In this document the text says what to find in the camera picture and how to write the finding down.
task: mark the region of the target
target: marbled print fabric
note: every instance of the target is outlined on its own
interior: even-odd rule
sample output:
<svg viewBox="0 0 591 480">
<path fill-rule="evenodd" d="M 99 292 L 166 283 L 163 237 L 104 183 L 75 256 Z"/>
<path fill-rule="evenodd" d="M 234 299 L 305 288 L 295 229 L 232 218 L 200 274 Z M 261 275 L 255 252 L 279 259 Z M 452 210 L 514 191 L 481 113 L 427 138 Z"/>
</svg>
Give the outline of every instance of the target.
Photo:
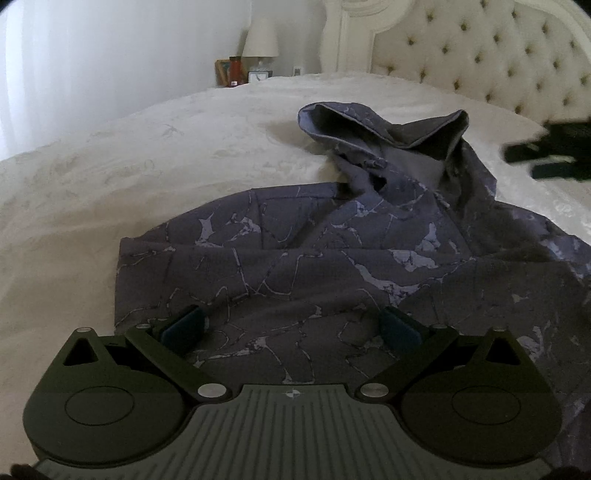
<svg viewBox="0 0 591 480">
<path fill-rule="evenodd" d="M 508 326 L 563 405 L 545 457 L 591 468 L 591 247 L 495 200 L 466 112 L 393 125 L 325 102 L 298 119 L 347 183 L 250 190 L 124 238 L 116 331 L 198 304 L 210 330 L 188 360 L 235 391 L 354 390 L 397 360 L 377 332 L 387 305 L 467 335 Z"/>
</svg>

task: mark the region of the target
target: table lamp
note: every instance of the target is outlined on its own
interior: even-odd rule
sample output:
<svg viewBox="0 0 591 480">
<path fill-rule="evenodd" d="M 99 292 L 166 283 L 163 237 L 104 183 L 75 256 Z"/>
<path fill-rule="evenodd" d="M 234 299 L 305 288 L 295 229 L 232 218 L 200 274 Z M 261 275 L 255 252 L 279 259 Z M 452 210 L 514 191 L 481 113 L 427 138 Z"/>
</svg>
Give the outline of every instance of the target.
<svg viewBox="0 0 591 480">
<path fill-rule="evenodd" d="M 242 56 L 258 58 L 258 65 L 251 70 L 259 72 L 267 70 L 264 66 L 265 59 L 279 56 L 277 30 L 273 20 L 259 17 L 252 21 Z"/>
</svg>

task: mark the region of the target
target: ribbed gray plate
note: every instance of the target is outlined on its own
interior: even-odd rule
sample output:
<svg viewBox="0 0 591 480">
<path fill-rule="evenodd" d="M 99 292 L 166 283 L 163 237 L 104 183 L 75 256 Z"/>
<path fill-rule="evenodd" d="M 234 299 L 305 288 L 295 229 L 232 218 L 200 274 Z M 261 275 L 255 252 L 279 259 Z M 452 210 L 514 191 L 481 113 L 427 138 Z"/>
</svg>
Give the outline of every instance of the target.
<svg viewBox="0 0 591 480">
<path fill-rule="evenodd" d="M 150 458 L 84 470 L 50 460 L 55 480 L 538 480 L 541 460 L 484 470 L 442 460 L 414 443 L 388 407 L 357 402 L 342 385 L 246 385 L 199 407 L 187 428 Z"/>
</svg>

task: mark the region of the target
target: bed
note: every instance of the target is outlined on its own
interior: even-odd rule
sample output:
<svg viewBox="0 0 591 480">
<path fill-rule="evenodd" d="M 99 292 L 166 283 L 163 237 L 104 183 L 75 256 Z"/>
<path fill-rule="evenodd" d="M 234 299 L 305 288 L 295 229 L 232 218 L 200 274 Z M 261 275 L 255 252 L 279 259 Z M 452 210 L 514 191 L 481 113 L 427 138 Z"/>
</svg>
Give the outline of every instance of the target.
<svg viewBox="0 0 591 480">
<path fill-rule="evenodd" d="M 569 0 L 326 0 L 324 73 L 155 105 L 0 163 L 0 470 L 35 462 L 23 406 L 71 331 L 113 332 L 119 241 L 250 188 L 335 181 L 297 112 L 358 102 L 395 123 L 470 116 L 497 198 L 591 244 L 591 190 L 537 183 L 501 145 L 591 115 L 591 20 Z"/>
</svg>

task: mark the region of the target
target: tufted headboard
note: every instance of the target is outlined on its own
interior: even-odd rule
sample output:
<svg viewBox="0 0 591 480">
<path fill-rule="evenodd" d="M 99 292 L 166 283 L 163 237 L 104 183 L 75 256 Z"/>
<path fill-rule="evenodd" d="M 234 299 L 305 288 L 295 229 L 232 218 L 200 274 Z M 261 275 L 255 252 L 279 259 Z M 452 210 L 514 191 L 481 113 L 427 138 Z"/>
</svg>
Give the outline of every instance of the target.
<svg viewBox="0 0 591 480">
<path fill-rule="evenodd" d="M 324 2 L 324 72 L 424 82 L 538 123 L 591 116 L 591 19 L 572 0 Z"/>
</svg>

